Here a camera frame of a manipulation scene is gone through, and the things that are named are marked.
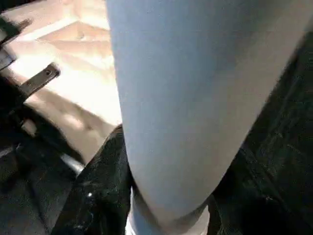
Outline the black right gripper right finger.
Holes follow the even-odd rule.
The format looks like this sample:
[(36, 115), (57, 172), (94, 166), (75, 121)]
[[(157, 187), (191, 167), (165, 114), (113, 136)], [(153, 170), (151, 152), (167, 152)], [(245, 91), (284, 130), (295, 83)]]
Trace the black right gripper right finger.
[(213, 191), (218, 235), (311, 235), (252, 153), (240, 149)]

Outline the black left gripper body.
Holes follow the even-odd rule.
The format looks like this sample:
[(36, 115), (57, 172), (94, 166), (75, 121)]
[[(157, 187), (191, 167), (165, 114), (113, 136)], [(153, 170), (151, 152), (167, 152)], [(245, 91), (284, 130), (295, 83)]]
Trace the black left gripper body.
[(33, 77), (22, 84), (13, 80), (9, 66), (16, 61), (13, 51), (6, 45), (19, 36), (22, 30), (31, 24), (24, 20), (19, 24), (9, 21), (5, 17), (0, 19), (0, 118), (7, 119), (34, 93), (42, 89), (60, 75), (60, 70), (54, 63), (50, 63)]

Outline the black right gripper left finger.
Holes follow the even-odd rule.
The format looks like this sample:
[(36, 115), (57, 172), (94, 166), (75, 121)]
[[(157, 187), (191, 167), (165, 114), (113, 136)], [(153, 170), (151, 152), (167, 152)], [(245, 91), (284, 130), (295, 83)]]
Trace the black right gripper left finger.
[(118, 125), (75, 180), (51, 234), (125, 234), (132, 185), (123, 127)]

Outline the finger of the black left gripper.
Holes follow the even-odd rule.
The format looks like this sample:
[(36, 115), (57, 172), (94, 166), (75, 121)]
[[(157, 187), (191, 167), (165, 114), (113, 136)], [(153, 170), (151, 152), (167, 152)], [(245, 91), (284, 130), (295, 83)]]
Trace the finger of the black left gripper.
[(54, 159), (62, 162), (74, 174), (80, 174), (85, 168), (82, 156), (68, 143), (61, 130), (34, 109), (21, 105), (15, 110), (15, 124), (21, 132)]

